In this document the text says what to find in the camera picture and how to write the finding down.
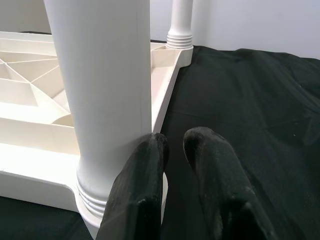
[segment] white cylindrical leg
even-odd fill
[[[192,18],[193,0],[173,0],[171,27],[167,36],[168,48],[192,48]]]
[[[112,184],[151,132],[149,0],[44,0],[81,153],[78,189],[102,217]]]

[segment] black cloth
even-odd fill
[[[280,239],[288,229],[298,240],[320,239],[319,112],[320,60],[196,46],[161,130],[170,148],[161,239],[210,239],[183,153],[184,133],[197,126],[230,142]],[[0,198],[0,239],[30,239],[29,231],[33,239],[90,239],[78,213]]]

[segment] white wall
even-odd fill
[[[165,40],[172,0],[150,0],[151,38]],[[193,0],[193,44],[320,59],[320,0]]]
[[[50,33],[43,0],[0,0],[0,31]]]

